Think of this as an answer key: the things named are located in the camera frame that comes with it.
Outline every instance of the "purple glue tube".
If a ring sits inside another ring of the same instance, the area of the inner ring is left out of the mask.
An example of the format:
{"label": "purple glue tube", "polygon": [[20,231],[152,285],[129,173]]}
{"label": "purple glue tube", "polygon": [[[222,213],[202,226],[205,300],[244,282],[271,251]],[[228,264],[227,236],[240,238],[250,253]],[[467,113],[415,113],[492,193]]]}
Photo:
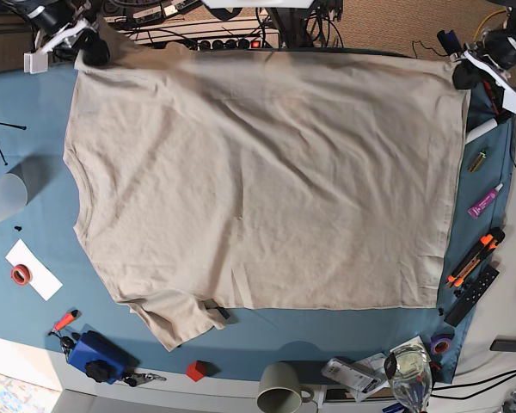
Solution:
{"label": "purple glue tube", "polygon": [[492,200],[495,199],[499,191],[501,191],[502,183],[497,185],[495,188],[491,189],[489,192],[485,194],[476,204],[471,206],[468,210],[468,213],[473,219],[476,219],[480,216],[482,211],[488,207]]}

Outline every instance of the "blue box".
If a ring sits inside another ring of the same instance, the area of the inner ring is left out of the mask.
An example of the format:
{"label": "blue box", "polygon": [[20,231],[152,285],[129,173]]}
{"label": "blue box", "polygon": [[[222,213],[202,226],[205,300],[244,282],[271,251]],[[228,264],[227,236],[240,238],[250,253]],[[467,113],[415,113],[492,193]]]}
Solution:
{"label": "blue box", "polygon": [[68,363],[86,373],[86,364],[91,361],[104,361],[109,365],[112,378],[107,383],[111,385],[116,380],[122,379],[128,364],[128,356],[100,340],[95,332],[89,331],[83,333],[78,339]]}

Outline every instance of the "blue table cover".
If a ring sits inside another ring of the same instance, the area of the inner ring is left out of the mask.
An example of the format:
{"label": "blue table cover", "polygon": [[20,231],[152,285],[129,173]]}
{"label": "blue table cover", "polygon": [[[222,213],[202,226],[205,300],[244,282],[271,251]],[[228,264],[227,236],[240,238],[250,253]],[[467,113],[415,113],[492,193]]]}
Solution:
{"label": "blue table cover", "polygon": [[[39,75],[0,74],[0,121],[28,127],[20,131],[0,126],[0,145],[9,163],[4,166],[0,159],[0,176],[11,170],[21,173],[31,194],[22,213],[0,224],[1,338],[60,351],[58,339],[46,333],[69,309],[77,308],[82,316],[73,323],[74,330],[99,331],[138,359],[140,367],[185,373],[187,365],[200,360],[216,367],[215,377],[258,380],[268,364],[291,361],[303,382],[319,384],[329,382],[319,370],[331,357],[356,361],[417,335],[428,344],[432,334],[446,330],[437,308],[235,309],[229,310],[230,324],[224,330],[210,330],[169,353],[137,315],[111,300],[72,230],[78,192],[62,156],[76,76],[69,65]],[[483,89],[476,88],[469,128],[492,116]],[[467,145],[442,283],[466,250],[490,226],[501,223],[512,174],[512,132],[508,122]],[[466,167],[484,147],[489,148],[487,161],[480,171],[469,173]],[[505,186],[497,199],[479,219],[472,219],[466,210],[499,182]],[[17,225],[21,231],[14,229]],[[19,238],[63,283],[47,302],[32,287],[19,287],[9,277],[4,257]],[[453,300],[440,288],[439,306],[447,310]],[[440,361],[445,382],[452,380],[470,320],[471,314],[456,328],[453,345]]]}

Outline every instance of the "red cube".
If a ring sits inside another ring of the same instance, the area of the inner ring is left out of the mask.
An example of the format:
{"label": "red cube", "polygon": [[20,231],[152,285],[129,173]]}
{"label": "red cube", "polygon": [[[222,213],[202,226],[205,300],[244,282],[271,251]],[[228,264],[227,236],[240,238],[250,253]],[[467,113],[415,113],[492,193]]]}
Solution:
{"label": "red cube", "polygon": [[206,376],[206,366],[202,361],[194,361],[187,366],[186,375],[192,381],[199,381]]}

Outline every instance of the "mug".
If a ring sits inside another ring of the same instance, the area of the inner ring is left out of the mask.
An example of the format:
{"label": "mug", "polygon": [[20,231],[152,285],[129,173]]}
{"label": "mug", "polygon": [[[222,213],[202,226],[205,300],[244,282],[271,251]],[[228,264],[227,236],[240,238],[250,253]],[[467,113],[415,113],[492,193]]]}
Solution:
{"label": "mug", "polygon": [[[264,413],[295,413],[302,402],[313,399],[313,391],[300,385],[296,372],[286,363],[267,366],[258,389],[256,404]],[[310,395],[303,398],[302,390]]]}

